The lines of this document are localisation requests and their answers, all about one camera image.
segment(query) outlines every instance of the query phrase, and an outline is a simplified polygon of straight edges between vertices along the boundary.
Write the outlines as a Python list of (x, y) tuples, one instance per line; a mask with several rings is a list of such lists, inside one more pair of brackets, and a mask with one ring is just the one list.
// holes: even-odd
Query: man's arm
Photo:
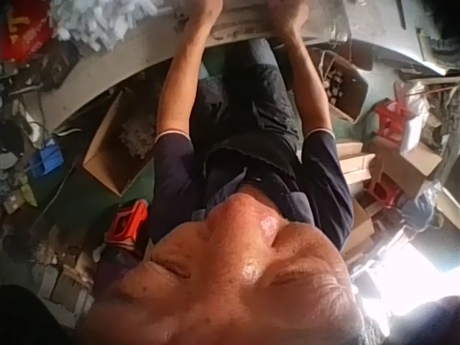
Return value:
[(293, 90), (303, 134), (308, 136), (317, 129), (332, 131), (328, 97), (301, 35), (309, 12), (306, 0), (268, 0), (268, 4), (293, 69)]
[(189, 136), (190, 115), (198, 87), (201, 58), (211, 29), (219, 17), (223, 0), (192, 0), (190, 20), (172, 60), (160, 97), (157, 136), (182, 132)]

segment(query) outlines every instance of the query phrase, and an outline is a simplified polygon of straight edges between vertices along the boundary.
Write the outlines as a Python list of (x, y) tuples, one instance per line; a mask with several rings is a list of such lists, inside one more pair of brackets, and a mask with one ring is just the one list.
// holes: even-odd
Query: man's hand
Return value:
[(307, 0), (267, 0), (273, 26), (280, 38), (299, 35), (308, 19)]
[(214, 25), (224, 7), (224, 0), (188, 0), (190, 20), (199, 25)]

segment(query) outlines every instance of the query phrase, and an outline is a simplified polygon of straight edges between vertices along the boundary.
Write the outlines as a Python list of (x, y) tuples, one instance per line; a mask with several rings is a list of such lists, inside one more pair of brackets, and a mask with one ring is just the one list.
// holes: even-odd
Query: debris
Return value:
[(120, 140), (129, 150), (132, 157), (144, 159), (155, 145), (156, 116), (146, 114), (140, 109), (129, 121), (123, 124)]
[(140, 20), (165, 13), (162, 5), (163, 0), (51, 0), (50, 22), (60, 40), (112, 50)]

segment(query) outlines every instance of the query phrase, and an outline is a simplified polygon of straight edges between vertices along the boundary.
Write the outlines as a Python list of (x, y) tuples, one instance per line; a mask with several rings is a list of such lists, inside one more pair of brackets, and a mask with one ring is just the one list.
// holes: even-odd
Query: man's eye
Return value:
[(183, 264), (172, 261), (170, 259), (160, 259), (160, 258), (153, 258), (152, 261), (163, 268), (164, 270), (168, 271), (169, 273), (181, 278), (181, 279), (190, 279), (190, 270)]
[(286, 272), (281, 272), (273, 278), (270, 286), (281, 286), (286, 285), (290, 282), (294, 282), (308, 275), (308, 272), (305, 270), (291, 270)]

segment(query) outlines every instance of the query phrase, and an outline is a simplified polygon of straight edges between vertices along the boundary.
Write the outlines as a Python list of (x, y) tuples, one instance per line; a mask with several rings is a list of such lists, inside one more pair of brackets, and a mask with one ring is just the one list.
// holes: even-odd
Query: scrap material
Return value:
[(60, 40), (112, 50), (140, 20), (169, 12), (163, 0), (51, 0), (50, 23)]

